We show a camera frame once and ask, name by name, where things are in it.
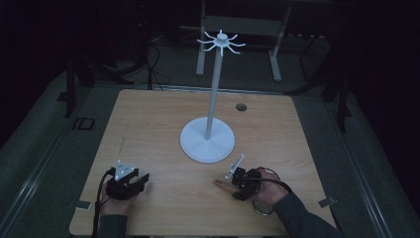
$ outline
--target round white base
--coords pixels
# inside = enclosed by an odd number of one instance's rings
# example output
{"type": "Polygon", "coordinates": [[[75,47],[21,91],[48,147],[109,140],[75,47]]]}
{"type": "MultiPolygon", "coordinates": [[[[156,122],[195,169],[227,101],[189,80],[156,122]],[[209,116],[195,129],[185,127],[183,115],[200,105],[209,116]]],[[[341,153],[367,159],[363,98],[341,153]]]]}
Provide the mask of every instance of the round white base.
{"type": "Polygon", "coordinates": [[[202,163],[222,161],[235,147],[235,135],[223,121],[213,118],[211,136],[205,139],[207,117],[190,121],[181,131],[182,150],[191,159],[202,163]]]}

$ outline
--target small dark hole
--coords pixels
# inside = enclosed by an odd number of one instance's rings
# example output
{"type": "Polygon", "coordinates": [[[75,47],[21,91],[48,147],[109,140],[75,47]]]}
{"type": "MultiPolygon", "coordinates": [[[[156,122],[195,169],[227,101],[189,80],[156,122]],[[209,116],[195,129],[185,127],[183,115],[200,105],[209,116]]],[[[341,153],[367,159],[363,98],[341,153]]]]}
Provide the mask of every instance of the small dark hole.
{"type": "Polygon", "coordinates": [[[244,103],[238,103],[236,107],[237,107],[238,111],[246,111],[247,110],[247,105],[245,105],[244,103]]]}

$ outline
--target wooden table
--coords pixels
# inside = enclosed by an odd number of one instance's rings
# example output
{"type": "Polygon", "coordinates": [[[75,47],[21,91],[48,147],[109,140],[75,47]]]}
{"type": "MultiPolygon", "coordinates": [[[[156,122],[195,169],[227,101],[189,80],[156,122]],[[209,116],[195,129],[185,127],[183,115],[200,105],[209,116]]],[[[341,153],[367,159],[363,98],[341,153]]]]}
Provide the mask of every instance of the wooden table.
{"type": "MultiPolygon", "coordinates": [[[[307,209],[334,225],[294,104],[287,96],[219,93],[215,117],[235,133],[232,154],[216,164],[188,158],[179,135],[189,121],[207,116],[210,94],[179,91],[121,91],[80,200],[95,201],[103,174],[117,160],[150,173],[129,217],[128,235],[280,236],[286,231],[275,214],[261,216],[248,201],[235,200],[215,186],[240,154],[241,167],[276,171],[307,209]],[[240,112],[237,103],[248,109],[240,112]]],[[[76,209],[74,235],[92,232],[94,209],[76,209]]]]}

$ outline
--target sleeve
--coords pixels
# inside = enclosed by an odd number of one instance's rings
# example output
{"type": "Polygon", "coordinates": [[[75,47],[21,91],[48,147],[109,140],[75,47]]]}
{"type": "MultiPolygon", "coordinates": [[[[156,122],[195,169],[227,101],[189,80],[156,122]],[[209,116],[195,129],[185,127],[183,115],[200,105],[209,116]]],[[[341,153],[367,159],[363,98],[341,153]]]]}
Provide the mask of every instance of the sleeve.
{"type": "Polygon", "coordinates": [[[105,215],[99,220],[98,238],[126,237],[128,217],[124,215],[105,215]]]}
{"type": "Polygon", "coordinates": [[[302,201],[294,193],[290,193],[276,203],[274,211],[290,237],[344,237],[328,222],[306,210],[302,201]]]}

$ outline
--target white pole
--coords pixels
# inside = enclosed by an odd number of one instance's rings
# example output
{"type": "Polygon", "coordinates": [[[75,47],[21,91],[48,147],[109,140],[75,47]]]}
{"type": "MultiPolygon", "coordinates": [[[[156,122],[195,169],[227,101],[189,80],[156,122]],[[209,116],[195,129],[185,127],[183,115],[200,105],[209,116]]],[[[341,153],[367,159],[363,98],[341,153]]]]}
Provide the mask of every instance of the white pole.
{"type": "Polygon", "coordinates": [[[216,107],[216,99],[217,99],[217,91],[219,88],[219,80],[220,80],[220,71],[222,70],[222,52],[221,48],[216,48],[216,56],[214,61],[214,69],[213,69],[213,81],[211,85],[211,96],[210,96],[210,106],[209,106],[209,113],[207,116],[207,127],[206,127],[206,135],[205,139],[210,140],[211,137],[211,128],[213,125],[213,118],[214,118],[214,111],[216,107]]]}

